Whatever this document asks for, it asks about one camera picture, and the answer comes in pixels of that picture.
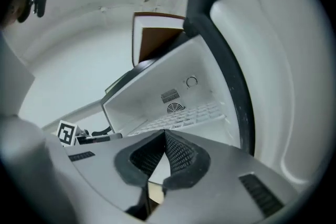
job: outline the cardboard box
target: cardboard box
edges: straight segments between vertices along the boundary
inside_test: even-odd
[[[184,17],[166,13],[136,12],[133,16],[132,62],[148,60],[183,31]]]

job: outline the black vent grille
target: black vent grille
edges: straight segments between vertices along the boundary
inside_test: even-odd
[[[177,98],[180,98],[180,96],[179,96],[179,93],[175,89],[169,90],[161,94],[161,99],[164,104],[171,102]]]
[[[195,152],[186,144],[166,134],[166,155],[170,163],[171,174],[183,170],[194,161]]]
[[[70,155],[69,159],[72,162],[75,162],[75,161],[79,161],[81,159],[86,159],[86,158],[89,158],[89,157],[92,157],[92,156],[94,156],[94,153],[91,152],[91,151],[87,151],[87,152],[83,152],[83,153],[79,153],[79,154],[75,154],[75,155]]]
[[[239,180],[265,217],[273,215],[283,207],[278,198],[255,175],[240,176]]]
[[[164,152],[164,139],[159,136],[131,154],[131,163],[148,177],[152,175]]]

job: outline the white wall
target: white wall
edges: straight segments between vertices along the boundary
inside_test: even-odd
[[[43,127],[101,99],[132,69],[131,38],[131,25],[113,25],[53,46],[29,66],[36,79],[19,116]]]

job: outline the black seal strip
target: black seal strip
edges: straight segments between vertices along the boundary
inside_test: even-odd
[[[107,134],[108,132],[111,131],[111,127],[108,126],[105,130],[102,130],[100,132],[92,132],[91,133],[91,136],[99,136],[99,135],[104,135],[104,134]]]
[[[216,0],[188,0],[184,30],[190,37],[201,35],[214,55],[236,109],[240,148],[250,155],[255,151],[255,122],[247,84],[239,63],[225,37],[210,19],[210,9]]]

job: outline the circular fan grille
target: circular fan grille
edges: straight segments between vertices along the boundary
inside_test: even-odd
[[[178,104],[178,103],[171,103],[167,107],[167,112],[168,112],[168,114],[170,114],[170,113],[174,113],[176,111],[180,111],[180,110],[183,110],[183,109],[185,109],[185,108],[183,106],[181,106],[180,104]]]

